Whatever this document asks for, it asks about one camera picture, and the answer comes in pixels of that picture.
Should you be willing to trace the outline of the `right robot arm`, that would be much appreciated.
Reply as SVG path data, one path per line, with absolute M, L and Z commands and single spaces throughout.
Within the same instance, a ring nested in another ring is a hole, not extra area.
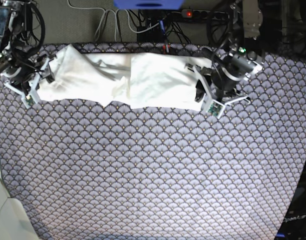
M 5 87 L 28 96 L 40 80 L 55 80 L 48 57 L 33 59 L 45 36 L 45 21 L 34 0 L 0 0 L 0 77 L 5 77 Z

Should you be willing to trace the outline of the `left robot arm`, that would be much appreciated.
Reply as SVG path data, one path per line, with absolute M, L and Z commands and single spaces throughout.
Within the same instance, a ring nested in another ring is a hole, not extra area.
M 219 40 L 213 36 L 212 21 L 215 12 L 226 8 L 228 12 L 227 28 Z M 206 83 L 198 81 L 196 85 L 196 102 L 201 102 L 206 95 L 206 88 L 214 85 L 214 99 L 220 103 L 228 100 L 245 100 L 236 88 L 242 80 L 247 81 L 263 69 L 265 51 L 257 39 L 263 22 L 262 12 L 256 0 L 223 0 L 208 14 L 206 31 L 209 44 L 215 48 L 211 51 L 203 48 L 204 57 L 211 61 L 211 68 L 201 68 L 199 73 L 206 78 Z

